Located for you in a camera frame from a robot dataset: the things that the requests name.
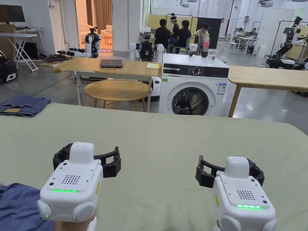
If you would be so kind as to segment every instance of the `black laptop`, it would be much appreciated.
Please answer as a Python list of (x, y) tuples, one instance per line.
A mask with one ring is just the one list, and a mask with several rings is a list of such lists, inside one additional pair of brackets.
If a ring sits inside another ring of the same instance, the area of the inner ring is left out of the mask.
[(102, 59), (100, 67), (123, 67), (123, 63), (120, 59)]

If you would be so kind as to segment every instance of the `front-loading washing machine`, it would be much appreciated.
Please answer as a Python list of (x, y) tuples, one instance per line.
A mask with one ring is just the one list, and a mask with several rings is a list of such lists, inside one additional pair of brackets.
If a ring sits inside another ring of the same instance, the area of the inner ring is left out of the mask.
[(159, 113), (219, 116), (229, 67), (219, 59), (164, 54)]

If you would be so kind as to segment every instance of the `water bottle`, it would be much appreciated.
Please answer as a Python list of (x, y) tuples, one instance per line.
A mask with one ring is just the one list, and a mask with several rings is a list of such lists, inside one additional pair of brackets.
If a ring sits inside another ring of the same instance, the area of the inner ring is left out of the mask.
[(210, 37), (208, 36), (208, 34), (205, 37), (205, 40), (203, 42), (203, 48), (202, 48), (202, 57), (206, 58), (208, 56), (208, 49), (210, 46)]

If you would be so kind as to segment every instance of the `brown curtain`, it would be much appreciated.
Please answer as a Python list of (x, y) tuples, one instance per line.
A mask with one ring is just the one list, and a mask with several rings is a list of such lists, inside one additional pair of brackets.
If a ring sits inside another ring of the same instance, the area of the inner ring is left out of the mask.
[(86, 5), (87, 5), (87, 22), (88, 22), (88, 25), (93, 26), (91, 0), (86, 0)]
[(112, 0), (94, 0), (94, 5), (98, 30), (104, 30), (112, 25)]

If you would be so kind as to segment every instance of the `round wooden stool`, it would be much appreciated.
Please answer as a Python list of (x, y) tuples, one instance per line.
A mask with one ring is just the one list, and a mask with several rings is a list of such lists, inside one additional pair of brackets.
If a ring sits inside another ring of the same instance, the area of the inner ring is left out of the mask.
[(143, 111), (146, 112), (144, 98), (148, 96), (149, 86), (138, 81), (103, 80), (91, 83), (84, 88), (84, 92), (94, 98), (94, 107), (97, 100), (106, 101), (135, 101), (135, 110), (138, 111), (138, 100), (142, 99)]

